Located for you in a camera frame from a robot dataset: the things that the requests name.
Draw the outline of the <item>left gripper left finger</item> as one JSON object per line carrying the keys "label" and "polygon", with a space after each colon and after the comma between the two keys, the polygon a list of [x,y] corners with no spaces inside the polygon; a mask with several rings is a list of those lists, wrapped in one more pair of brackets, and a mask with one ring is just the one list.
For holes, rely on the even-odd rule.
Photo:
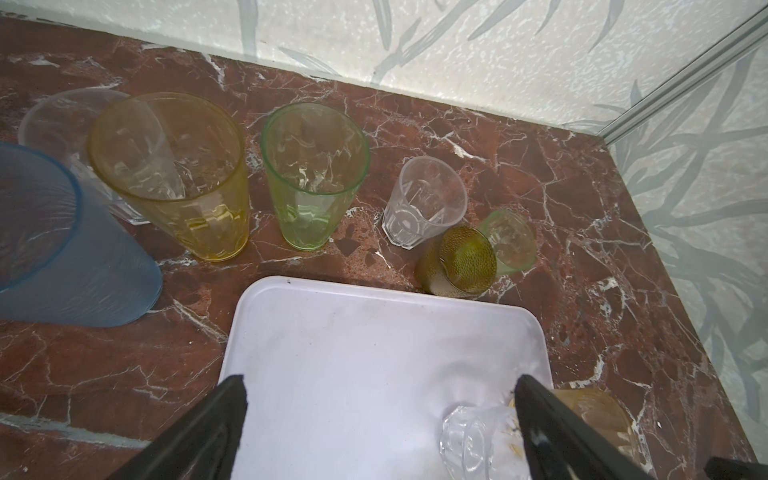
{"label": "left gripper left finger", "polygon": [[247,408],[244,377],[227,377],[110,477],[229,479]]}

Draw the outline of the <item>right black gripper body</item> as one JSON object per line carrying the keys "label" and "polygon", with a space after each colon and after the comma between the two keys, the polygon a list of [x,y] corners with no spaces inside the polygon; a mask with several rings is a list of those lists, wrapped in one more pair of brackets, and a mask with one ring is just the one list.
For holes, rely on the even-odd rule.
{"label": "right black gripper body", "polygon": [[722,457],[712,457],[704,467],[711,480],[767,480],[768,466]]}

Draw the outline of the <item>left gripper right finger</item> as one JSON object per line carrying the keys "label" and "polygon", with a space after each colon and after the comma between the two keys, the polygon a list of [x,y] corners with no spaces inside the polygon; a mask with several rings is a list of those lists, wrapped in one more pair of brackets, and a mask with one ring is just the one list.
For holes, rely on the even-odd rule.
{"label": "left gripper right finger", "polygon": [[531,375],[515,386],[515,407],[534,479],[648,479],[650,475],[588,426]]}

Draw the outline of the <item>small yellow cup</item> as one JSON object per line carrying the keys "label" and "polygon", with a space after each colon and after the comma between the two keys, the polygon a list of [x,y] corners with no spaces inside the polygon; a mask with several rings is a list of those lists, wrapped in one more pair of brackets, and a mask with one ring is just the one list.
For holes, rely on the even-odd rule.
{"label": "small yellow cup", "polygon": [[630,418],[611,395],[593,388],[555,389],[552,393],[622,454],[637,465],[642,463]]}

